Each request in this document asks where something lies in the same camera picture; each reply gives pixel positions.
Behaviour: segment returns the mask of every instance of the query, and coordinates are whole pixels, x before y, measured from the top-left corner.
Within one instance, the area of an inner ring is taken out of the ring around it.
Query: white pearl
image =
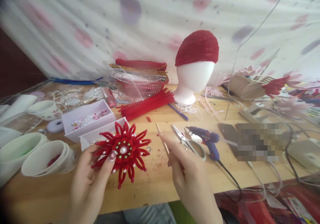
[[[120,148],[120,153],[121,154],[125,154],[127,152],[127,150],[128,149],[125,146],[123,146],[123,147]]]

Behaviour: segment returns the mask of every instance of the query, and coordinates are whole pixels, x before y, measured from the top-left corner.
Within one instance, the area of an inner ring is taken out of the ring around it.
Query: mannequin head
[[[173,91],[175,102],[191,105],[196,101],[193,92],[205,88],[218,55],[218,41],[210,31],[195,31],[183,40],[176,56],[179,83]]]

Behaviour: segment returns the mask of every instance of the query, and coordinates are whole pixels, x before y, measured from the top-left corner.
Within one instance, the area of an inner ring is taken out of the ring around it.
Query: manicured nail
[[[117,157],[117,152],[116,151],[112,151],[111,153],[110,153],[110,155],[109,155],[109,160],[110,161],[114,161],[115,159],[116,159],[116,157]]]

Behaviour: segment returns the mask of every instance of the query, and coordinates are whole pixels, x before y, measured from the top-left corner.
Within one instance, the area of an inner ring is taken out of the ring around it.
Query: right hand
[[[214,199],[201,157],[178,142],[159,133],[170,150],[168,166],[172,166],[173,184],[182,204],[196,223],[222,224],[222,216]]]

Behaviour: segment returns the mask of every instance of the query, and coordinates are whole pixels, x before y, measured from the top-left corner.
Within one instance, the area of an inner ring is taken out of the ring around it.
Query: left hand
[[[99,148],[97,145],[92,145],[85,149],[79,158],[71,186],[68,224],[91,224],[99,214],[116,158],[116,152],[112,151],[100,170],[91,168],[99,158],[92,154]]]

